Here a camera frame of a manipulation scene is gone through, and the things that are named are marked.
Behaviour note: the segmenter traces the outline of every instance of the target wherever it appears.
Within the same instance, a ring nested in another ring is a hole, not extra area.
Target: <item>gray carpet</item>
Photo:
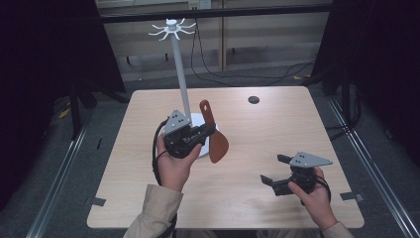
[[[300,67],[297,66],[291,72],[300,69]],[[311,66],[308,66],[297,74],[305,75],[310,71]],[[228,71],[223,74],[279,77],[283,76],[285,72],[285,67],[271,67]],[[203,78],[219,80],[225,84],[189,75],[186,77],[188,87],[263,86],[277,80],[275,78],[247,78],[243,76],[222,78],[208,73],[200,75]],[[297,85],[300,82],[301,80],[287,77],[274,85]],[[135,90],[177,88],[177,79],[169,77],[127,82],[126,88],[128,92],[122,95],[130,97]],[[324,125],[337,125],[338,121],[327,98],[322,93],[321,85],[312,85],[309,86],[309,89]],[[96,193],[127,109],[127,104],[118,103],[102,94],[95,93],[95,96],[98,99],[98,105],[92,111],[92,119],[87,125],[83,143],[59,196],[44,237],[122,237],[124,234],[124,230],[90,229],[86,225],[90,207],[85,204],[85,201]],[[88,111],[82,110],[83,115],[87,113]],[[364,104],[357,131],[372,154],[372,159],[410,212],[413,220],[419,224],[420,212],[416,202],[420,190],[419,168],[411,163],[398,142],[386,137],[380,120]],[[338,132],[338,130],[329,131],[331,135]],[[39,155],[36,165],[25,183],[15,192],[8,206],[0,213],[0,237],[26,236],[53,183],[70,144],[70,137],[70,117],[57,119],[54,115],[45,137],[43,152]],[[367,238],[404,237],[346,135],[332,143],[352,190],[362,193],[366,199],[359,203],[366,224],[361,229],[352,229],[355,236]],[[220,237],[252,237],[252,233],[246,231],[218,232]]]

